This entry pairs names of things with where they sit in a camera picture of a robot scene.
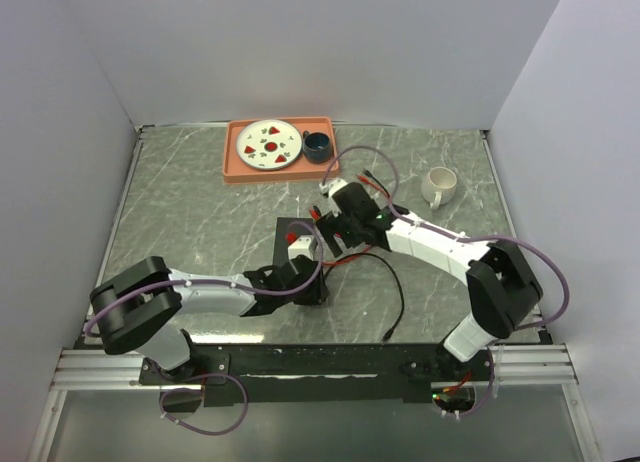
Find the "black network switch box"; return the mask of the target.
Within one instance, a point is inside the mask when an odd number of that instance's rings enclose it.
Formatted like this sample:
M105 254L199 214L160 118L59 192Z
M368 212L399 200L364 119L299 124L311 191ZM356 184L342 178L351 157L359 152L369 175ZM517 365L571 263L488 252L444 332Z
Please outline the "black network switch box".
M272 264L276 267L276 274L280 277L280 268L289 261L287 256L287 241L286 236L288 233L295 233L297 235L309 234L316 238L317 248L315 253L315 259L318 263L319 269L325 258L324 245L320 236L317 236L314 232L314 222L311 219L304 218L288 218L278 217L276 222L275 239L273 247L273 259Z

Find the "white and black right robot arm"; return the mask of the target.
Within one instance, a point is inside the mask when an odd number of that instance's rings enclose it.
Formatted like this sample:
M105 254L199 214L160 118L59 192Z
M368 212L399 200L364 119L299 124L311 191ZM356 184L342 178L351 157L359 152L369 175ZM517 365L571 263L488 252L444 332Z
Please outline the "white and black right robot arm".
M458 279L468 290L470 312L441 342L437 368L456 381L472 358L507 339L542 298L543 290L511 240L469 242L464 235L430 224L399 206L378 206L357 182L340 178L320 185L329 211L317 230L334 256L368 245L412 256Z

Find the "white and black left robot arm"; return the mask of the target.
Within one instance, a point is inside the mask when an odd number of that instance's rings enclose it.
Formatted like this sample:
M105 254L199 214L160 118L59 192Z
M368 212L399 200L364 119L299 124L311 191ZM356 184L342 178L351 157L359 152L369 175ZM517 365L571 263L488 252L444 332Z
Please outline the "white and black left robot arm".
M223 277L188 274L151 256L93 289L94 316L84 332L99 338L107 354L135 351L185 384L201 363L187 330L170 323L174 316L266 316L287 304L316 306L327 296L321 264L304 255Z

